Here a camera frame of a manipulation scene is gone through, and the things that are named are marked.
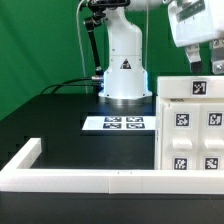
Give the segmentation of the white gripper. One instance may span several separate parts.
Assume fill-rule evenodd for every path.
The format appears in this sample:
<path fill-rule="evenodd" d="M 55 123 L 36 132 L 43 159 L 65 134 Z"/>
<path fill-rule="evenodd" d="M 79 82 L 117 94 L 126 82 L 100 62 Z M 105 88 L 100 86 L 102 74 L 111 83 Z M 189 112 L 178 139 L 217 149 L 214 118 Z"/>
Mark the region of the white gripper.
<path fill-rule="evenodd" d="M 211 71 L 224 74 L 224 0 L 193 0 L 187 7 L 173 0 L 168 6 L 168 17 L 176 46 L 187 46 L 190 71 L 203 71 L 198 44 L 211 41 Z"/>

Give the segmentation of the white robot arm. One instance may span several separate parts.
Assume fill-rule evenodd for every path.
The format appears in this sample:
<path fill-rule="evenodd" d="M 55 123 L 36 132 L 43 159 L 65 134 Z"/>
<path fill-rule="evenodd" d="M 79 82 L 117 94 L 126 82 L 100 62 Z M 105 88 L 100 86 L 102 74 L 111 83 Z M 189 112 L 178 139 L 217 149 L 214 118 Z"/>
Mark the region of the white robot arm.
<path fill-rule="evenodd" d="M 128 6 L 108 6 L 109 67 L 99 92 L 102 101 L 124 104 L 151 99 L 142 65 L 142 31 L 126 19 L 125 11 L 150 11 L 162 5 L 168 6 L 174 43 L 185 49 L 193 73 L 202 71 L 199 45 L 224 39 L 224 0 L 130 0 Z"/>

